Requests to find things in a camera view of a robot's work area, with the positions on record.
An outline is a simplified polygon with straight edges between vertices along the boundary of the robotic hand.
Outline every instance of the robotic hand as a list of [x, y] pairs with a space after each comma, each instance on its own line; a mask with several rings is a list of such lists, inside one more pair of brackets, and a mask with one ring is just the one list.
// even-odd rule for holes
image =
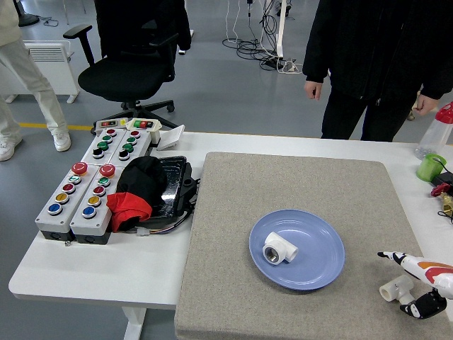
[[414, 278], [432, 287], [431, 292], [400, 306], [407, 315], [427, 319], [447, 307], [446, 299], [453, 299], [453, 266], [396, 251], [380, 251], [377, 255], [395, 261]]

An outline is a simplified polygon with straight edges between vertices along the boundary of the blue plate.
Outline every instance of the blue plate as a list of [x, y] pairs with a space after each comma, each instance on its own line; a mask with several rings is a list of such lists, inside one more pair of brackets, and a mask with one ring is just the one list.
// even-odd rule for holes
[[[288, 263], [266, 261], [264, 241], [276, 232], [299, 248]], [[345, 247], [337, 232], [321, 218], [301, 210], [277, 210], [262, 217], [249, 239], [250, 254], [260, 271], [275, 283], [294, 290], [313, 290], [334, 281], [345, 264]]]

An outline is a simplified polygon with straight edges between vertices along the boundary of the white pipe fitting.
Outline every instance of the white pipe fitting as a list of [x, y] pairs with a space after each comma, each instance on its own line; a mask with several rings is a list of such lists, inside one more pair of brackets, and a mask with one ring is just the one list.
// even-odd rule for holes
[[413, 281], [407, 275], [401, 275], [389, 283], [381, 286], [379, 292], [387, 302], [398, 300], [402, 305], [407, 305], [415, 299], [411, 295]]
[[271, 232], [264, 241], [263, 255], [267, 262], [273, 265], [280, 264], [283, 260], [291, 262], [299, 249], [281, 237], [276, 232]]

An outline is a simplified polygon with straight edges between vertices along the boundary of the green cup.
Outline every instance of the green cup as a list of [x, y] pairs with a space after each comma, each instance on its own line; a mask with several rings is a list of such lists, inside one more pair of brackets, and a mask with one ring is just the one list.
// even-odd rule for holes
[[431, 182], [435, 176], [442, 172], [446, 163], [445, 158], [438, 154], [427, 154], [415, 174], [422, 181]]

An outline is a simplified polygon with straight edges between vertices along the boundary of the yellow floor line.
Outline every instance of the yellow floor line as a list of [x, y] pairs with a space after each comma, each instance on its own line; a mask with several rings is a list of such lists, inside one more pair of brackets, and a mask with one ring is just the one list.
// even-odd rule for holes
[[[22, 128], [34, 128], [34, 129], [47, 129], [46, 124], [39, 124], [39, 123], [19, 123]], [[68, 125], [68, 129], [70, 130], [91, 130], [93, 126], [84, 126], [84, 125]]]

